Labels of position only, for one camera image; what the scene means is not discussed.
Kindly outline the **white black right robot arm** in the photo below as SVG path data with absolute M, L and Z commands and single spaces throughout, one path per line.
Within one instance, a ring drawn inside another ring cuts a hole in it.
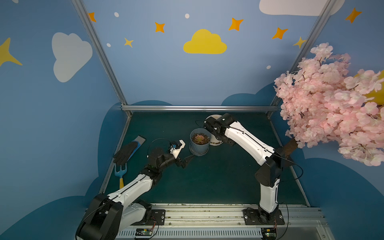
M 217 119 L 206 118 L 204 128 L 225 144 L 238 144 L 260 165 L 255 174 L 261 191 L 259 212 L 266 216 L 274 214 L 278 209 L 278 186 L 283 171 L 281 155 L 255 137 L 230 114 L 224 114 Z

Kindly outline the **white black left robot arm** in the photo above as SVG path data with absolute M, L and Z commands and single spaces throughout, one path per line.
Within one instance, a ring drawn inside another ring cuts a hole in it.
M 175 164 L 186 168 L 195 157 L 179 157 L 185 145 L 171 145 L 167 152 L 155 148 L 148 154 L 149 163 L 138 176 L 122 189 L 109 195 L 99 194 L 91 201 L 75 233 L 76 240 L 114 240 L 119 231 L 128 226 L 147 222 L 151 205 L 140 203 L 138 198 L 156 185 L 163 171 Z

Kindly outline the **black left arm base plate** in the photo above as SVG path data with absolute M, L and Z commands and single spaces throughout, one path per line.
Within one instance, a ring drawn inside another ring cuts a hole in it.
M 149 226 L 156 225 L 163 226 L 165 224 L 166 211 L 165 210 L 146 210 L 142 220 L 135 222 L 132 226 Z

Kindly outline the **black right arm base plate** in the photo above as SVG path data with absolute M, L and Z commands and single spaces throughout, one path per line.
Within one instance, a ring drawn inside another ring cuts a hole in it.
M 285 225 L 285 220 L 279 207 L 272 213 L 268 213 L 262 208 L 246 208 L 243 209 L 243 217 L 247 226 Z

